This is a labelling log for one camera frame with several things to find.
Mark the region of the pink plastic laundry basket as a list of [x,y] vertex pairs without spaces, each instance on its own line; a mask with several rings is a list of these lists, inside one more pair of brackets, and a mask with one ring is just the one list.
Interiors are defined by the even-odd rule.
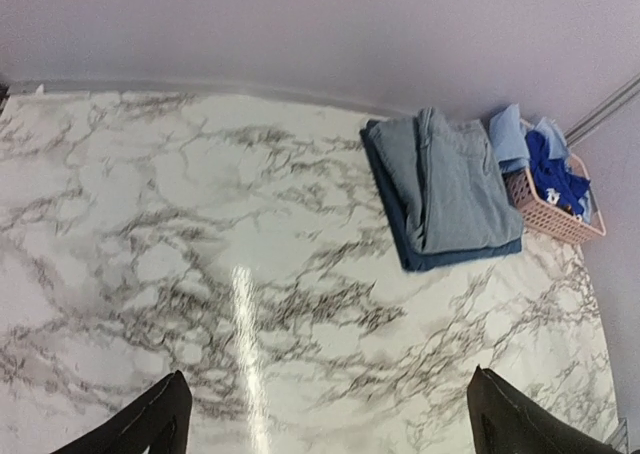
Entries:
[[584,220],[569,207],[561,208],[554,190],[540,197],[528,166],[504,174],[503,179],[507,193],[522,214],[527,228],[574,245],[606,235],[605,223],[591,188],[586,191],[588,219]]

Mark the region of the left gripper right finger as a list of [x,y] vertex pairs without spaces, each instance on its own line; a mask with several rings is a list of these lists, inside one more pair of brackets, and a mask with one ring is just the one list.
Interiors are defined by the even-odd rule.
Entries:
[[560,421],[491,369],[476,368],[467,386],[467,406],[477,453],[615,451]]

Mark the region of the light blue denim jeans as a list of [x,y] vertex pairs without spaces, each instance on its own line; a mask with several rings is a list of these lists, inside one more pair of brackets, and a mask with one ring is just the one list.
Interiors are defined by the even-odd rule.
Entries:
[[370,122],[366,134],[400,198],[412,250],[497,248],[521,238],[522,216],[480,121],[449,120],[430,107]]

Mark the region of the dark blue t-shirt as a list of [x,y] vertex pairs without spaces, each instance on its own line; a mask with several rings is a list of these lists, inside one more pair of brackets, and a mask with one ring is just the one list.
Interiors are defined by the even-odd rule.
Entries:
[[389,174],[383,168],[382,161],[377,154],[371,134],[373,128],[381,120],[370,119],[360,129],[359,135],[378,189],[388,224],[393,236],[399,262],[407,272],[422,273],[436,268],[451,266],[464,262],[491,259],[520,253],[522,239],[510,241],[499,247],[485,247],[471,250],[457,250],[437,254],[422,254],[416,252],[410,242],[405,228],[405,215],[400,197],[392,184]]

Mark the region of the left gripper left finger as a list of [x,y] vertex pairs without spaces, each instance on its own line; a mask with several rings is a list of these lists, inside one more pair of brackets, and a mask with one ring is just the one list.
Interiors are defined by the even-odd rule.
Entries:
[[184,454],[192,403],[187,381],[177,370],[167,374],[108,421],[56,452]]

